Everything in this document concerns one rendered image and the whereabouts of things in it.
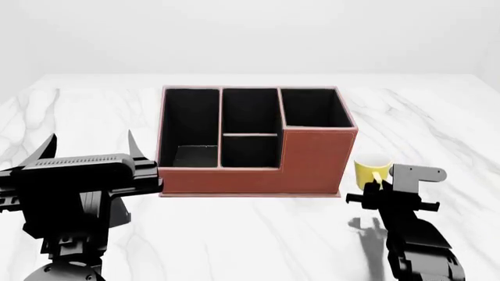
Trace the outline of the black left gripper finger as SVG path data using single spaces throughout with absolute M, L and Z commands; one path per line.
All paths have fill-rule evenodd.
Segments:
M 57 136 L 52 133 L 43 144 L 22 162 L 23 169 L 51 169 L 53 165 L 38 165 L 38 161 L 54 158 L 57 149 Z
M 148 158 L 146 158 L 141 150 L 139 149 L 135 139 L 134 135 L 132 134 L 131 130 L 128 130 L 128 145 L 129 145 L 129 152 L 130 152 L 130 157 L 133 159 L 133 164 L 134 164 L 134 171 L 135 172 L 157 172 L 158 171 L 158 166 L 156 161 L 152 161 Z

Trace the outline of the yellow and white mug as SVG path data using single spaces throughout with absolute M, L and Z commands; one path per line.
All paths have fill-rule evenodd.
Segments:
M 354 158 L 355 179 L 357 187 L 364 190 L 367 183 L 381 184 L 386 180 L 393 161 L 382 154 L 359 154 Z

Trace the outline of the brown leather desk caddy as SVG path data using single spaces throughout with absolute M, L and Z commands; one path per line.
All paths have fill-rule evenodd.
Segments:
M 166 86 L 164 197 L 337 197 L 358 128 L 336 87 Z

